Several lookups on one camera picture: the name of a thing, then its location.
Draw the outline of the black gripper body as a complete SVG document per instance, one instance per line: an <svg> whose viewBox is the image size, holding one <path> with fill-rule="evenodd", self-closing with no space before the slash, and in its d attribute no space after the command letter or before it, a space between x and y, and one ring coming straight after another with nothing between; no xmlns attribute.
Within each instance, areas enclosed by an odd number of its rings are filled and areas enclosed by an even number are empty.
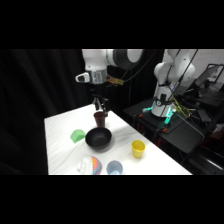
<svg viewBox="0 0 224 224"><path fill-rule="evenodd" d="M104 104L107 100L107 84L99 85L90 85L91 94L93 97L93 102L99 101L101 104Z"/></svg>

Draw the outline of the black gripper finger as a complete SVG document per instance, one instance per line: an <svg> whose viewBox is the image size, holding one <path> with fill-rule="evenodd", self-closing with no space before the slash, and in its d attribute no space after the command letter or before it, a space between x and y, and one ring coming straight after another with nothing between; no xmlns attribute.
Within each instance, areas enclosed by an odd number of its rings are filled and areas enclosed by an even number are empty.
<svg viewBox="0 0 224 224"><path fill-rule="evenodd" d="M100 105L100 101L97 97L94 97L93 104L95 105L96 111L99 111L101 105Z"/></svg>
<svg viewBox="0 0 224 224"><path fill-rule="evenodd" d="M107 117L108 116L108 99L106 98L102 98L102 109L103 109L103 112L104 112L104 116Z"/></svg>

